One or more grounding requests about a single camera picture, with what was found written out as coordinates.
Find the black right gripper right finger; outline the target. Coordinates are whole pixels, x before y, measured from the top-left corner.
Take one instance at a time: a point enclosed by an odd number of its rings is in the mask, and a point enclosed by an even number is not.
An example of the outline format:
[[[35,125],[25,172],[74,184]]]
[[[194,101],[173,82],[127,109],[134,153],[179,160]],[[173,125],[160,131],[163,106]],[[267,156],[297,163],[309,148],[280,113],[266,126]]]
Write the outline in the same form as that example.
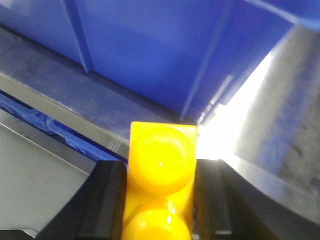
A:
[[[319,224],[266,196],[223,160],[197,160],[194,210],[201,240],[320,238]]]

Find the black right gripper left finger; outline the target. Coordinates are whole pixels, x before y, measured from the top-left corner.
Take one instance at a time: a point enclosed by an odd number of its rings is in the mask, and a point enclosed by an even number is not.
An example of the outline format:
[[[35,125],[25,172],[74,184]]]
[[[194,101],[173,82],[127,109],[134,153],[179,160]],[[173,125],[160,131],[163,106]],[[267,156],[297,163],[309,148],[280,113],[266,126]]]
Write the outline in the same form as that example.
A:
[[[126,187],[127,170],[122,161],[98,161],[83,185],[37,239],[121,239]]]

